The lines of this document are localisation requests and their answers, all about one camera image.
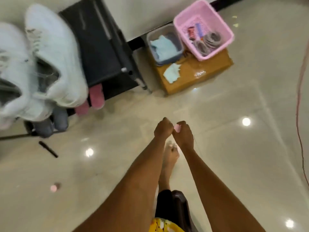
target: plastic basket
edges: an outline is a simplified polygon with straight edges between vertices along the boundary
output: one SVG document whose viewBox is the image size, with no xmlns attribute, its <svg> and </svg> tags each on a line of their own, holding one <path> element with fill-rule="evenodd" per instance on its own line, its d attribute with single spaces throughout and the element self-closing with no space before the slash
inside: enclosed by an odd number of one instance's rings
<svg viewBox="0 0 309 232">
<path fill-rule="evenodd" d="M 178 50 L 178 54 L 172 58 L 160 61 L 158 58 L 158 55 L 156 53 L 155 47 L 151 46 L 150 41 L 154 41 L 156 39 L 159 38 L 159 36 L 165 36 L 166 38 L 168 38 L 169 40 L 172 41 L 172 43 L 176 46 L 177 50 Z M 164 25 L 163 27 L 157 28 L 156 30 L 153 30 L 151 32 L 149 32 L 147 34 L 146 37 L 147 40 L 147 44 L 150 48 L 151 54 L 153 56 L 153 58 L 156 61 L 156 64 L 158 66 L 162 66 L 164 64 L 169 64 L 169 63 L 174 63 L 177 60 L 179 60 L 182 56 L 184 47 L 183 47 L 183 43 L 181 42 L 178 33 L 174 27 L 174 25 L 172 23 Z"/>
<path fill-rule="evenodd" d="M 222 45 L 207 56 L 202 56 L 188 37 L 188 28 L 194 26 L 196 23 L 200 24 L 203 35 L 212 31 L 218 32 L 222 37 Z M 174 18 L 174 26 L 183 42 L 199 61 L 213 57 L 234 41 L 234 34 L 231 29 L 205 0 L 197 0 L 191 6 L 180 12 Z"/>
</svg>

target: forearm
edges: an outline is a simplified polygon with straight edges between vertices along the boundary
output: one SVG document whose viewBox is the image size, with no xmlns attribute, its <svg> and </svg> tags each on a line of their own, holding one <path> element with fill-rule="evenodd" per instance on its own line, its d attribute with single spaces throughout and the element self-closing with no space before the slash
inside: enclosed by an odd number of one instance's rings
<svg viewBox="0 0 309 232">
<path fill-rule="evenodd" d="M 75 232 L 146 232 L 160 176 L 165 139 L 155 137 L 106 201 Z"/>
<path fill-rule="evenodd" d="M 253 215 L 194 150 L 184 148 L 183 153 L 214 232 L 265 232 Z"/>
</svg>

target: wire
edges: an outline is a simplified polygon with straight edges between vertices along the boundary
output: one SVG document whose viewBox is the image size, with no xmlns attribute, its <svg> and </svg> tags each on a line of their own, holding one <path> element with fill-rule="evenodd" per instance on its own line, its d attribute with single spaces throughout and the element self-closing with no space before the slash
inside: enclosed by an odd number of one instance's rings
<svg viewBox="0 0 309 232">
<path fill-rule="evenodd" d="M 306 175 L 306 172 L 305 172 L 305 158 L 304 158 L 303 143 L 302 143 L 302 139 L 300 138 L 300 134 L 299 134 L 299 105 L 300 105 L 300 100 L 301 100 L 301 88 L 302 88 L 302 83 L 303 83 L 303 79 L 304 79 L 304 74 L 305 74 L 307 64 L 308 64 L 308 58 L 309 58 L 309 41 L 307 43 L 305 56 L 303 58 L 303 64 L 302 64 L 302 67 L 300 69 L 300 74 L 299 74 L 299 79 L 298 79 L 298 84 L 297 84 L 297 106 L 296 106 L 296 129 L 297 129 L 297 135 L 298 135 L 300 148 L 301 148 L 301 152 L 302 152 L 302 168 L 303 168 L 303 173 L 304 173 L 307 185 L 309 187 L 309 181 L 307 179 L 307 175 Z"/>
</svg>

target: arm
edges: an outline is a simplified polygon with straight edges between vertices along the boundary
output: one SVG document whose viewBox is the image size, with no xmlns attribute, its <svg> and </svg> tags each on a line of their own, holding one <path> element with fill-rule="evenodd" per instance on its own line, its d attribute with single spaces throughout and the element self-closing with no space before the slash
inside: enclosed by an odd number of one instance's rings
<svg viewBox="0 0 309 232">
<path fill-rule="evenodd" d="M 136 158 L 110 196 L 74 232 L 149 230 L 164 145 L 173 129 L 167 118 L 158 124 L 153 140 Z"/>
<path fill-rule="evenodd" d="M 213 232 L 265 232 L 241 201 L 214 174 L 194 150 L 194 139 L 185 121 L 179 133 L 173 131 L 176 143 L 190 167 L 198 194 Z"/>
</svg>

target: pink basket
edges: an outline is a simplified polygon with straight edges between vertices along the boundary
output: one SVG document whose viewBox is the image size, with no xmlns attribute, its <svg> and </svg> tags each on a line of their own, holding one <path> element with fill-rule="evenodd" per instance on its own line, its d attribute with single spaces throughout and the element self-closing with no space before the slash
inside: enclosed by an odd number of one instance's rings
<svg viewBox="0 0 309 232">
<path fill-rule="evenodd" d="M 205 57 L 197 51 L 188 37 L 188 28 L 195 26 L 196 23 L 200 24 L 203 35 L 207 34 L 209 31 L 216 31 L 222 37 L 222 45 Z M 199 61 L 213 57 L 234 41 L 234 34 L 231 29 L 214 8 L 205 0 L 197 0 L 191 6 L 180 12 L 179 15 L 174 18 L 174 26 L 183 42 Z M 195 37 L 197 37 L 198 31 L 195 30 L 194 34 Z"/>
</svg>

